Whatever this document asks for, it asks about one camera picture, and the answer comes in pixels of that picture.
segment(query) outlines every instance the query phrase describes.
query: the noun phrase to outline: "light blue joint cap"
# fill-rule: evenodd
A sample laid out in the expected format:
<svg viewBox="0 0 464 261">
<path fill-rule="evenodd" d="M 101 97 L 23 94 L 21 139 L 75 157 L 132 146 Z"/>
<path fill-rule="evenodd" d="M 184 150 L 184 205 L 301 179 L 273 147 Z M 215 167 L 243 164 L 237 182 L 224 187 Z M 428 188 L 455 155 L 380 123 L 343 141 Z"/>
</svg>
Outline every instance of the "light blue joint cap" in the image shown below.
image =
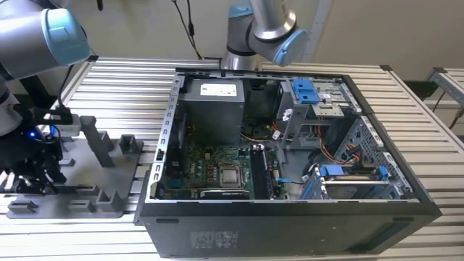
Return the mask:
<svg viewBox="0 0 464 261">
<path fill-rule="evenodd" d="M 253 9 L 249 0 L 239 0 L 229 7 L 229 18 L 252 15 Z"/>
<path fill-rule="evenodd" d="M 301 57 L 305 44 L 308 43 L 308 32 L 299 28 L 281 44 L 272 63 L 284 67 Z"/>
<path fill-rule="evenodd" d="M 51 54 L 60 66 L 69 66 L 89 56 L 89 45 L 77 20 L 65 9 L 44 9 L 43 32 Z"/>
</svg>

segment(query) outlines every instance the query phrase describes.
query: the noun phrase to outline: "metal table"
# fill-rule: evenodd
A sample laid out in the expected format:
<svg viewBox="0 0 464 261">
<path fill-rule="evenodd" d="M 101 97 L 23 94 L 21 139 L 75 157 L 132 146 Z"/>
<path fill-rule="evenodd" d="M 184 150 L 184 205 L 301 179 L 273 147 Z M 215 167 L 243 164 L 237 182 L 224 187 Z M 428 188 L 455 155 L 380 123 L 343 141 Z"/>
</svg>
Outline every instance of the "metal table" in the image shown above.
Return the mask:
<svg viewBox="0 0 464 261">
<path fill-rule="evenodd" d="M 84 64 L 64 90 L 64 102 L 75 113 L 95 115 L 97 128 L 111 136 L 135 134 L 145 141 L 131 203 L 120 219 L 9 220 L 4 213 L 15 195 L 0 197 L 0 257 L 47 261 L 160 259 L 144 227 L 133 226 L 132 219 L 141 179 L 155 155 L 176 67 L 215 68 L 219 64 L 216 61 L 121 58 L 100 58 Z M 379 256 L 313 257 L 311 260 L 463 260 L 464 144 L 397 75 L 380 66 L 360 65 L 293 64 L 280 68 L 265 63 L 264 69 L 351 75 L 444 214 Z"/>
<path fill-rule="evenodd" d="M 435 81 L 460 106 L 464 107 L 464 69 L 436 67 L 428 80 Z"/>
</svg>

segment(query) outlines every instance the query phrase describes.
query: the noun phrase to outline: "robotic arm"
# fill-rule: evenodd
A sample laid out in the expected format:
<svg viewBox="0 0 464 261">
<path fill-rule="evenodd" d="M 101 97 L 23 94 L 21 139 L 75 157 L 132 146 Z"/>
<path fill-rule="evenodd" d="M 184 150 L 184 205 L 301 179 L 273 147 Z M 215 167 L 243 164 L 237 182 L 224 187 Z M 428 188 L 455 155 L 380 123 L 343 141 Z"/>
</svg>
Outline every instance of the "robotic arm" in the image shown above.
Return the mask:
<svg viewBox="0 0 464 261">
<path fill-rule="evenodd" d="M 69 66 L 89 57 L 85 33 L 68 10 L 48 0 L 0 1 L 0 172 L 13 172 L 13 191 L 41 193 L 64 182 L 61 145 L 44 136 L 5 82 Z"/>
<path fill-rule="evenodd" d="M 267 58 L 284 67 L 301 57 L 308 33 L 284 0 L 241 0 L 229 8 L 227 53 L 221 68 L 260 70 Z"/>
</svg>

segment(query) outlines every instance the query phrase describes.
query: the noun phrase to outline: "motherboard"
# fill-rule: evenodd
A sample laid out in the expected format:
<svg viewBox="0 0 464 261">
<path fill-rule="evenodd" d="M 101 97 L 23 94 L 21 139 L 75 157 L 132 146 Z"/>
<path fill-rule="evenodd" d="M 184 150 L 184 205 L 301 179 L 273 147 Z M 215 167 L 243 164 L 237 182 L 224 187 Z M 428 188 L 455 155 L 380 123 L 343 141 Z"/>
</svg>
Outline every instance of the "motherboard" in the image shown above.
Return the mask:
<svg viewBox="0 0 464 261">
<path fill-rule="evenodd" d="M 279 175 L 279 162 L 275 148 L 265 149 L 267 170 L 259 175 Z M 212 191 L 228 191 L 255 199 L 251 149 L 248 143 L 237 147 L 212 147 L 189 144 L 184 165 L 184 177 L 168 179 L 165 199 L 207 199 Z M 272 185 L 272 198 L 284 199 L 284 187 Z"/>
</svg>

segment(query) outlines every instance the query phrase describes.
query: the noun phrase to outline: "green motherboard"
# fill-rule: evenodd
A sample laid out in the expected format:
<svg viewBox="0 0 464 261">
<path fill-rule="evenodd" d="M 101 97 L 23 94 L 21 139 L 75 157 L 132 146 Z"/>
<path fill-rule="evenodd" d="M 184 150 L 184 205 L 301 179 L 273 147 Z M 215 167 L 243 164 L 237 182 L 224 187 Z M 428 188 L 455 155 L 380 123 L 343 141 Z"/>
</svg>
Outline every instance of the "green motherboard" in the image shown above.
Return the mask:
<svg viewBox="0 0 464 261">
<path fill-rule="evenodd" d="M 279 172 L 276 151 L 267 150 L 268 171 Z M 199 198 L 201 190 L 239 189 L 249 191 L 253 196 L 253 179 L 247 147 L 208 147 L 189 145 L 185 160 L 185 175 L 183 179 L 168 180 L 167 199 L 193 200 Z M 240 182 L 235 187 L 224 187 L 220 182 L 220 171 L 235 169 L 240 175 Z"/>
</svg>

